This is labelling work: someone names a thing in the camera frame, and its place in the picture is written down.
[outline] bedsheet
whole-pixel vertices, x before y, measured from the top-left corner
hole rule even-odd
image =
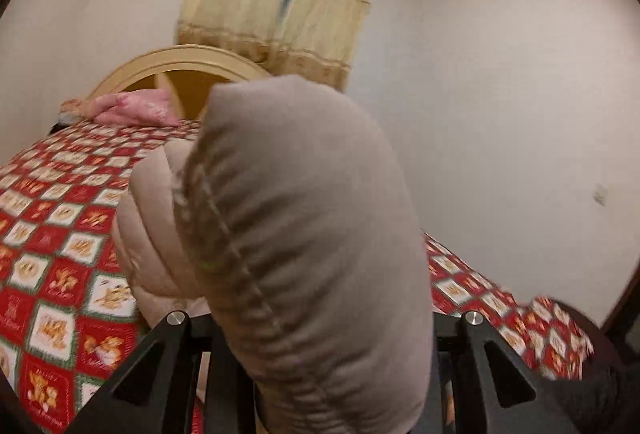
[[[0,369],[46,432],[63,432],[137,344],[144,324],[110,238],[115,207],[138,161],[197,131],[80,122],[0,168]],[[436,312],[476,309],[532,369],[580,377],[589,339],[553,301],[519,306],[432,237],[424,244]]]

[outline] bed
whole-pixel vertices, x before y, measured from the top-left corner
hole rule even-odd
[[[196,138],[212,85],[265,76],[206,46],[149,53],[114,71],[90,98],[162,85],[179,127],[79,122],[0,168],[0,369],[43,429],[63,432],[145,332],[110,237],[133,167],[168,140]],[[561,305],[545,297],[518,305],[427,234],[424,245],[434,311],[479,311],[533,370],[580,378],[593,348]],[[193,430],[202,430],[197,407]]]

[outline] black metal frame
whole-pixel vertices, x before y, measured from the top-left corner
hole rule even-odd
[[[434,315],[434,321],[430,387],[410,434],[446,432],[442,356],[451,361],[457,434],[577,434],[542,379],[479,313],[462,318]],[[206,351],[211,363],[205,433],[255,434],[255,412],[261,416],[261,407],[254,382],[209,315],[190,319],[181,311],[169,313],[142,340],[66,434],[190,434],[198,369]],[[39,432],[4,376],[0,425],[7,434]]]

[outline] dark fabric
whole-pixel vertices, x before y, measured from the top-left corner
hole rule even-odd
[[[640,364],[581,382],[545,381],[580,434],[627,434],[640,426]]]
[[[58,131],[62,131],[63,129],[66,129],[68,127],[69,127],[68,125],[58,123],[51,128],[49,135],[54,135]]]
[[[593,354],[582,364],[582,378],[584,380],[589,380],[592,376],[601,374],[609,367],[618,370],[625,368],[618,350],[593,321],[563,302],[558,302],[558,304],[587,333],[591,344],[593,344]]]

